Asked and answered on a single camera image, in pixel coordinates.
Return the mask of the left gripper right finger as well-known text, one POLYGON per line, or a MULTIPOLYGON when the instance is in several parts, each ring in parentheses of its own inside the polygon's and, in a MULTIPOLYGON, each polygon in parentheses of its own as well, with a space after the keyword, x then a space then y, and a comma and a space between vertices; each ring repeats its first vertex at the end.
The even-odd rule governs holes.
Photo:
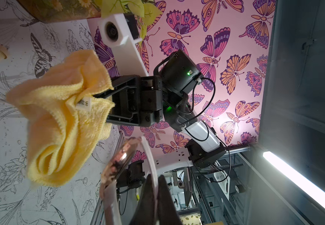
POLYGON ((157 218, 160 225, 182 225, 176 211, 166 179, 163 175, 158 178, 157 218))

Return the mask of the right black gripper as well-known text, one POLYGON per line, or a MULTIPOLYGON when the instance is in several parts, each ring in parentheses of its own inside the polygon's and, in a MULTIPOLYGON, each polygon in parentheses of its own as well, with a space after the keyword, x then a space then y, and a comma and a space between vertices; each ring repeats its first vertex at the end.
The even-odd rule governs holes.
POLYGON ((94 95, 115 103, 107 122, 124 126, 152 126, 163 120, 163 82, 159 76, 120 76, 113 90, 94 95))

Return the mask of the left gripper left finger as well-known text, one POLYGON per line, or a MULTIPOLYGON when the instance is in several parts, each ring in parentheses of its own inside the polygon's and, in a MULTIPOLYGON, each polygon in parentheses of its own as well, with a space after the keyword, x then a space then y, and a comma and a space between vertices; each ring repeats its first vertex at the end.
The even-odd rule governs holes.
POLYGON ((155 225, 155 217, 155 197, 152 178, 149 174, 143 185, 141 198, 129 225, 155 225))

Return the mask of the pink strap round watch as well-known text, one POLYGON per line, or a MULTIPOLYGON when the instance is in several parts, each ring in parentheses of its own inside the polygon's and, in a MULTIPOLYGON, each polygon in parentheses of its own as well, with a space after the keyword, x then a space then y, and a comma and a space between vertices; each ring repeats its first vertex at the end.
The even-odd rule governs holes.
POLYGON ((128 166, 137 148, 141 146, 146 154, 147 161, 150 167, 150 175, 152 182, 153 203, 150 208, 153 210, 151 225, 155 225, 158 220, 158 175, 155 166, 155 161, 149 144, 145 137, 131 138, 116 152, 109 161, 101 174, 101 187, 99 196, 102 198, 103 213, 105 216, 106 225, 121 225, 121 217, 117 202, 117 181, 120 177, 126 177, 129 180, 128 166))

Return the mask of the yellow cleaning cloth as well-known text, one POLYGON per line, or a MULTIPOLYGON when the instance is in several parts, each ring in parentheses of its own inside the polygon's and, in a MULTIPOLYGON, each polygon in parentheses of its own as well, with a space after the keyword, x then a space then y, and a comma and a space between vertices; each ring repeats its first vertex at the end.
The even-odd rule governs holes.
POLYGON ((110 135, 107 117, 115 104, 96 95, 111 90, 96 52, 78 50, 6 94, 28 120, 26 175, 31 182, 60 187, 83 167, 97 143, 110 135))

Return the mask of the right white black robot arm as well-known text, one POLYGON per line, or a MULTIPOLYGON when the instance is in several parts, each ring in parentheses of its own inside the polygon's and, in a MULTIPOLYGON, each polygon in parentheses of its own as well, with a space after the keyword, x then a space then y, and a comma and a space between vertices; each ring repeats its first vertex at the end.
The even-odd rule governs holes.
POLYGON ((228 153, 214 129, 194 112, 194 91, 205 81, 202 72, 181 50, 173 52, 154 69, 152 76, 120 76, 112 79, 112 90, 95 94, 95 98, 115 103, 107 122, 148 128, 169 125, 175 136, 183 133, 191 140, 183 142, 189 160, 200 171, 228 153))

